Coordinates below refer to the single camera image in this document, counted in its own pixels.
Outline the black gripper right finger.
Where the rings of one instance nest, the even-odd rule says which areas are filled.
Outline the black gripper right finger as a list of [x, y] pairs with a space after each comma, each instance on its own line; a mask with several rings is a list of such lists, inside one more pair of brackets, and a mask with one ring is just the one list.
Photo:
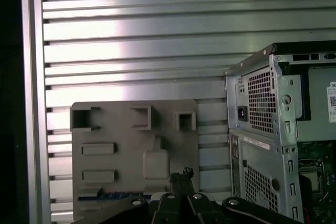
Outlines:
[[229, 197], [216, 207], [205, 194], [195, 192], [193, 176], [192, 168], [183, 169], [183, 192], [197, 223], [299, 223], [239, 197]]

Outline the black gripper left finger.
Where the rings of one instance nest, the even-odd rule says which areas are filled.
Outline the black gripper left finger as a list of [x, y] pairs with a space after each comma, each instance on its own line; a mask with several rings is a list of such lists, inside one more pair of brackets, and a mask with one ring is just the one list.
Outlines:
[[88, 223], [179, 223], [186, 173], [172, 173], [171, 191], [160, 200], [134, 196], [88, 215]]

